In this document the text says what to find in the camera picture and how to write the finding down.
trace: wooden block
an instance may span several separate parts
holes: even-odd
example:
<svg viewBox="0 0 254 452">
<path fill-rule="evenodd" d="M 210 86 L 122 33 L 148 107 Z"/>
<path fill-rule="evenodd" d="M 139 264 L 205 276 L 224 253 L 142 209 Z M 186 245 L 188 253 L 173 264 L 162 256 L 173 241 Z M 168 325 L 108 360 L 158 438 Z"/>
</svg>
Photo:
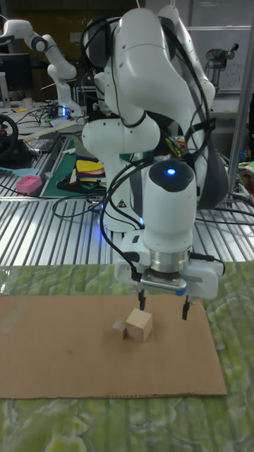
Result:
<svg viewBox="0 0 254 452">
<path fill-rule="evenodd" d="M 130 338 L 145 342 L 152 330 L 152 315 L 135 308 L 126 320 L 126 330 Z"/>
<path fill-rule="evenodd" d="M 122 320 L 116 320 L 112 328 L 122 339 L 126 337 L 126 324 Z"/>
</svg>

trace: blue light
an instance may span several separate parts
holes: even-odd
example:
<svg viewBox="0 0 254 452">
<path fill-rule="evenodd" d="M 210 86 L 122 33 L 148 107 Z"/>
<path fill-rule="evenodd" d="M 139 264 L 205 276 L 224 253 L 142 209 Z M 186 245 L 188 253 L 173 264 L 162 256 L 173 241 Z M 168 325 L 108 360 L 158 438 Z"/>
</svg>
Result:
<svg viewBox="0 0 254 452">
<path fill-rule="evenodd" d="M 167 170 L 167 174 L 169 174 L 169 176 L 174 176 L 176 174 L 176 170 L 173 168 L 169 168 Z"/>
</svg>

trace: red object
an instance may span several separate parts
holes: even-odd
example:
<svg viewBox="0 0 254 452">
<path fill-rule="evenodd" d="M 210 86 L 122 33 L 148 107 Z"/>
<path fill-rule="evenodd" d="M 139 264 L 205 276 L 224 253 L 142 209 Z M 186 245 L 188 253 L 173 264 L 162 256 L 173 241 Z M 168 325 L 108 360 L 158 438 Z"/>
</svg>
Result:
<svg viewBox="0 0 254 452">
<path fill-rule="evenodd" d="M 29 194 L 38 189 L 42 185 L 40 176 L 25 176 L 16 182 L 16 190 L 18 193 Z"/>
</svg>

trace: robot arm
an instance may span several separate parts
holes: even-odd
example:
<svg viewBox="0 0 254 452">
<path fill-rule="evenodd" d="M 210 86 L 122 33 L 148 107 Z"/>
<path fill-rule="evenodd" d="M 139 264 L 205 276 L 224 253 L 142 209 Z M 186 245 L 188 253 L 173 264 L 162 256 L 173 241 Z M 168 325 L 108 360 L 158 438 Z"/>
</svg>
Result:
<svg viewBox="0 0 254 452">
<path fill-rule="evenodd" d="M 75 78 L 76 69 L 64 59 L 53 38 L 49 35 L 38 35 L 26 20 L 8 20 L 4 24 L 0 45 L 9 44 L 14 39 L 24 39 L 30 49 L 39 53 L 45 52 L 50 63 L 48 74 L 56 83 L 59 105 L 71 109 L 72 117 L 82 116 L 81 108 L 71 99 L 71 89 L 65 81 Z"/>
<path fill-rule="evenodd" d="M 174 68 L 170 39 L 167 40 L 167 30 L 160 19 L 143 8 L 129 11 L 111 35 L 111 54 L 103 76 L 98 75 L 106 104 L 119 118 L 87 124 L 83 143 L 104 163 L 106 172 L 109 194 L 102 208 L 101 228 L 104 225 L 117 231 L 109 227 L 107 217 L 107 223 L 103 223 L 103 215 L 108 213 L 110 199 L 117 206 L 120 199 L 127 203 L 130 195 L 127 186 L 121 195 L 119 190 L 123 185 L 115 191 L 112 189 L 114 185 L 110 182 L 116 180 L 116 172 L 109 172 L 112 163 L 115 170 L 119 153 L 155 149 L 159 124 L 146 112 L 157 113 L 180 125 L 188 137 L 189 161 L 186 156 L 178 160 L 168 155 L 159 161 L 155 159 L 143 172 L 145 228 L 127 232 L 123 225 L 125 229 L 118 230 L 127 233 L 121 243 L 115 276 L 138 286 L 140 291 L 159 289 L 174 295 L 209 299 L 217 295 L 223 265 L 212 256 L 206 258 L 191 250 L 197 206 L 214 208 L 227 193 L 226 172 L 219 164 L 206 129 L 210 127 L 209 106 L 214 87 L 205 77 L 175 8 L 166 7 L 160 14 L 174 26 L 185 47 L 183 54 L 190 73 L 185 63 L 183 75 Z"/>
</svg>

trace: green mat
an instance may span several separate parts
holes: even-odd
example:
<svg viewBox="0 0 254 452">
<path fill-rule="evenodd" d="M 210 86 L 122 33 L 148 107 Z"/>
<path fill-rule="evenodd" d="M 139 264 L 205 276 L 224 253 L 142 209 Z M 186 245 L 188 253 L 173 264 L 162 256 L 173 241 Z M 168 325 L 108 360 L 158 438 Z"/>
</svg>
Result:
<svg viewBox="0 0 254 452">
<path fill-rule="evenodd" d="M 227 396 L 0 400 L 0 451 L 253 452 L 253 271 L 253 262 L 228 263 L 218 297 L 204 301 Z M 133 294 L 104 265 L 1 267 L 0 287 L 3 295 Z"/>
<path fill-rule="evenodd" d="M 73 195 L 77 195 L 77 196 L 84 196 L 82 193 L 76 193 L 75 191 L 69 191 L 69 190 L 61 190 L 58 189 L 56 184 L 57 182 L 61 181 L 62 179 L 64 179 L 67 174 L 69 174 L 70 172 L 72 172 L 74 165 L 75 165 L 75 157 L 76 155 L 70 155 L 70 154 L 65 154 L 63 157 L 63 160 L 61 161 L 61 163 L 59 164 L 56 172 L 54 173 L 54 176 L 52 177 L 52 179 L 50 179 L 49 184 L 45 190 L 45 192 L 43 193 L 43 197 L 49 198 L 51 196 L 58 196 L 59 198 L 64 198 L 66 196 L 73 196 Z"/>
</svg>

